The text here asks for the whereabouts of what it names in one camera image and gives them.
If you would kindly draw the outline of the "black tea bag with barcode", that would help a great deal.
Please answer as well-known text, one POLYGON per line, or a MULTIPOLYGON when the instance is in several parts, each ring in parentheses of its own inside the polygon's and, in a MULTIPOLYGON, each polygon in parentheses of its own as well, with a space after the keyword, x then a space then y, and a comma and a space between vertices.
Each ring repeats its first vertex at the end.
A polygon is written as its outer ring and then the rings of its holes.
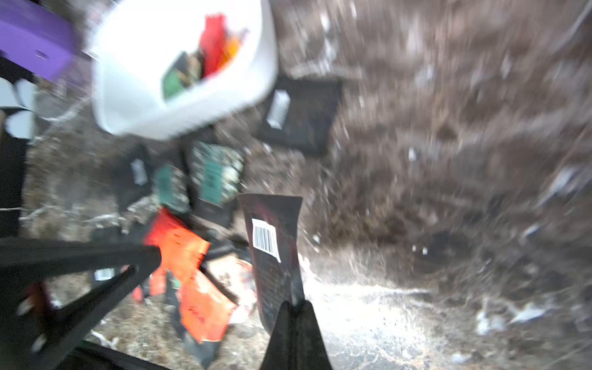
POLYGON ((293 80, 280 75, 254 137, 306 157, 323 157, 341 98, 340 80, 293 80))

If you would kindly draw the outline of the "purple wedge block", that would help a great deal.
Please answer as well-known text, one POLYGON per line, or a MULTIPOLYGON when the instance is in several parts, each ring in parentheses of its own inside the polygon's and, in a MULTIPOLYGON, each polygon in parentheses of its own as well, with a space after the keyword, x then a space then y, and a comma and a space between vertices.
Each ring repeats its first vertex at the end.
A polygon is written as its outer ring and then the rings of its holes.
POLYGON ((1 51, 11 62, 54 81, 77 53, 75 29, 31 1, 1 1, 1 51))

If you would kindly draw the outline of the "green label floral tea bag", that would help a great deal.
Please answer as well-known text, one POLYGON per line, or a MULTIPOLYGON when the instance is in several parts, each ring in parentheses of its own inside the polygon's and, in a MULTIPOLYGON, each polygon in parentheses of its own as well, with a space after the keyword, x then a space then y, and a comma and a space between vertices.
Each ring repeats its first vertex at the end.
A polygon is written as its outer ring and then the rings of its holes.
POLYGON ((154 180, 160 205, 175 214, 190 211, 187 176, 180 168, 170 162, 165 163, 157 169, 154 180))

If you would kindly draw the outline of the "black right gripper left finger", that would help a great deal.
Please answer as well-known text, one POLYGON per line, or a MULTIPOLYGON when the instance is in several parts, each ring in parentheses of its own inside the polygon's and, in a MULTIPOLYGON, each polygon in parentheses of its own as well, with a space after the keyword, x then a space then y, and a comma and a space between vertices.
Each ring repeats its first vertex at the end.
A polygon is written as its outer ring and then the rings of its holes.
POLYGON ((1 240, 3 369, 158 369, 88 338, 160 267, 138 243, 1 240))

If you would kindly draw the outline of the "orange red tea bag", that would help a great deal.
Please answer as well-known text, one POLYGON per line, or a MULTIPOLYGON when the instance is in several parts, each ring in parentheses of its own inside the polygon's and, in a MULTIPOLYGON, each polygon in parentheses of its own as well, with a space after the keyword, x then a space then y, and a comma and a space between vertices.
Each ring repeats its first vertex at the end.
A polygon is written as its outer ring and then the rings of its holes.
POLYGON ((144 243, 160 248, 162 257, 150 277, 151 294, 163 293, 166 274, 172 274, 179 283, 180 323, 200 344, 220 342, 237 305, 200 270, 210 244, 166 208, 157 212, 144 243))

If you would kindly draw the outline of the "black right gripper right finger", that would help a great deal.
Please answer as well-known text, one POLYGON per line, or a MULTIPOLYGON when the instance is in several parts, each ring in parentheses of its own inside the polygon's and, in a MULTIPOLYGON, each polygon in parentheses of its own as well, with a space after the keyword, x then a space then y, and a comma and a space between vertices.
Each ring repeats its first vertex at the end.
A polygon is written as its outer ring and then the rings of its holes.
POLYGON ((282 303, 260 369, 332 370, 311 302, 282 303))

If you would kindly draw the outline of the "white plastic storage box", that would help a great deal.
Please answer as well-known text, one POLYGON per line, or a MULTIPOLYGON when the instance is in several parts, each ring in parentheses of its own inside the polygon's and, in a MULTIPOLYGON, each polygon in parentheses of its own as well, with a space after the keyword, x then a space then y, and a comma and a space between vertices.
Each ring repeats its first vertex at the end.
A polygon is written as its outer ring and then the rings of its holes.
POLYGON ((268 1, 123 1, 93 40, 92 107, 115 136, 166 140, 261 103, 278 75, 268 1), (202 77, 207 15, 226 16, 217 72, 202 77))

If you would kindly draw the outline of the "red foil tea bag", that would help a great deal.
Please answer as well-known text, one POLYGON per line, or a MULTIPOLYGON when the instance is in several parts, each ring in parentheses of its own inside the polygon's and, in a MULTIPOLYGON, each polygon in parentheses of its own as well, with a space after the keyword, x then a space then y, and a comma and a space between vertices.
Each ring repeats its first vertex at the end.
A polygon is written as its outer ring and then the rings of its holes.
POLYGON ((202 77, 217 72, 219 68, 227 38, 226 20, 224 14, 207 15, 205 18, 205 28, 199 44, 203 56, 202 77))

